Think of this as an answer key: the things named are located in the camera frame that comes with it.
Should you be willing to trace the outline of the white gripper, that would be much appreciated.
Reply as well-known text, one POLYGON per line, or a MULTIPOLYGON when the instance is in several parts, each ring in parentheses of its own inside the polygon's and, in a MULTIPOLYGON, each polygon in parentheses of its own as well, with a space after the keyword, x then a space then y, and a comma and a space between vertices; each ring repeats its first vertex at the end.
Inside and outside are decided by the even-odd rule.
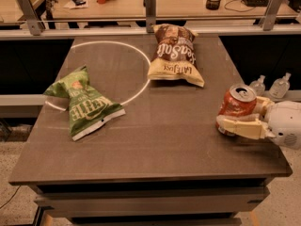
POLYGON ((265 115, 265 122, 257 115, 239 118, 219 115, 216 117, 217 128, 228 136, 269 137, 278 146, 301 148, 301 103, 283 101, 275 104, 267 97, 258 96, 253 113, 265 115))

